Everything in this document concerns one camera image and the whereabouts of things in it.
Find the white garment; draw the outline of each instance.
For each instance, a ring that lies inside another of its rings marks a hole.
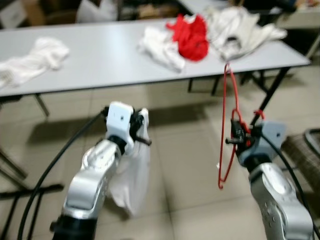
[[[267,41],[283,39],[287,35],[285,30],[276,28],[274,24],[258,26],[259,15],[250,14],[243,7],[223,10],[210,7],[205,10],[204,17],[211,46],[227,61],[249,54]]]
[[[117,20],[117,7],[113,0],[102,0],[97,7],[89,0],[82,0],[76,13],[77,23],[103,23]]]
[[[179,54],[178,42],[172,41],[172,34],[168,31],[147,26],[138,46],[140,51],[148,53],[156,62],[173,70],[181,72],[186,65],[185,59]]]
[[[137,132],[137,136],[149,139],[147,128],[149,125],[148,110],[142,109],[144,125]],[[131,216],[139,213],[147,194],[150,169],[150,147],[135,142],[133,153],[124,155],[117,167],[116,173],[108,184],[108,195]]]
[[[38,38],[29,55],[0,62],[0,88],[5,85],[19,86],[49,69],[58,70],[69,52],[60,40]]]

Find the black cable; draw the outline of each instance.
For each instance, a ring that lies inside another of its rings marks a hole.
[[[52,162],[49,164],[49,166],[46,168],[46,170],[43,172],[43,174],[41,175],[39,181],[37,182],[37,184],[35,185],[33,192],[29,198],[29,201],[27,202],[23,215],[22,215],[22,219],[21,219],[21,223],[19,226],[19,231],[18,231],[18,238],[17,240],[22,240],[23,239],[23,234],[24,234],[24,228],[25,228],[25,224],[26,224],[26,220],[28,217],[28,213],[30,211],[30,208],[32,206],[32,203],[35,199],[35,197],[37,196],[37,194],[39,193],[40,187],[42,185],[42,183],[44,182],[45,178],[47,177],[47,175],[49,174],[49,172],[51,171],[51,169],[54,167],[54,165],[59,161],[59,159],[61,158],[61,156],[65,153],[65,151],[71,146],[71,144],[77,140],[82,134],[84,134],[84,132],[86,130],[89,129],[89,127],[91,127],[91,125],[98,120],[101,116],[103,116],[105,114],[104,112],[105,110],[101,111],[98,115],[96,115],[95,117],[93,117],[90,121],[88,121],[75,135],[73,135],[70,140],[64,145],[64,147],[60,150],[60,152],[55,156],[55,158],[52,160]]]
[[[281,158],[281,160],[283,161],[284,165],[286,166],[286,168],[288,169],[294,184],[296,185],[296,188],[298,189],[299,193],[300,193],[300,197],[302,200],[303,205],[305,206],[305,208],[308,210],[309,214],[310,214],[310,209],[309,209],[309,205],[308,202],[306,200],[306,196],[304,194],[304,191],[302,190],[302,187],[294,173],[294,170],[291,168],[289,162],[287,161],[287,159],[285,158],[285,156],[282,154],[282,152],[271,142],[271,140],[269,138],[267,138],[263,133],[261,133],[261,137],[273,148],[273,150],[279,155],[279,157]],[[313,224],[313,231],[315,232],[315,235],[318,237],[318,239],[320,239],[320,233],[319,230],[314,222],[314,220],[312,219],[312,224]]]

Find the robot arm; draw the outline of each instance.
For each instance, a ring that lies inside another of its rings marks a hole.
[[[237,122],[231,122],[235,138],[227,143],[237,145],[239,163],[249,171],[251,193],[259,205],[268,240],[311,240],[313,222],[308,210],[298,201],[293,184],[281,169],[272,163],[276,153],[261,137],[280,148],[285,126],[262,121],[245,135]]]
[[[80,171],[71,181],[61,216],[51,224],[54,240],[93,240],[98,215],[107,194],[108,181],[123,154],[134,150],[134,141],[151,144],[137,136],[149,124],[148,111],[134,113],[131,106],[112,102],[106,120],[106,138],[82,158]]]

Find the red cloth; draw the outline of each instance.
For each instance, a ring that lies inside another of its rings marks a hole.
[[[184,21],[184,16],[178,15],[175,24],[167,23],[168,29],[174,31],[172,40],[178,42],[178,49],[184,58],[200,61],[209,52],[207,41],[207,26],[202,16],[197,15],[194,22]]]

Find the tiled floor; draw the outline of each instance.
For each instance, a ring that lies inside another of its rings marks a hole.
[[[319,63],[294,72],[282,83],[265,111],[269,119],[286,123],[288,134],[320,126]],[[224,189],[218,189],[222,84],[217,96],[210,97],[203,91],[210,91],[212,84],[210,79],[201,80],[194,86],[198,93],[192,94],[186,93],[186,80],[48,94],[43,96],[51,113],[48,119],[34,98],[27,96],[20,102],[4,105],[0,111],[0,146],[29,173],[25,182],[33,186],[68,138],[110,101],[147,107],[153,144],[145,205],[138,217],[128,219],[122,209],[107,200],[98,220],[96,239],[264,240],[264,227],[250,193],[248,174],[237,161]],[[252,83],[240,87],[239,94],[242,114],[249,121],[264,94]],[[230,88],[227,119],[233,104]],[[103,122],[97,122],[67,150],[45,184],[67,186],[79,170],[84,151],[104,133]],[[224,161],[230,155],[230,148],[225,147]],[[299,176],[303,187],[308,188]],[[0,189],[12,190],[14,186],[1,178]],[[52,239],[49,226],[60,214],[66,191],[44,196],[34,240]],[[18,204],[8,240],[16,239],[26,202],[24,198]],[[0,201],[1,228],[10,205],[11,201]]]

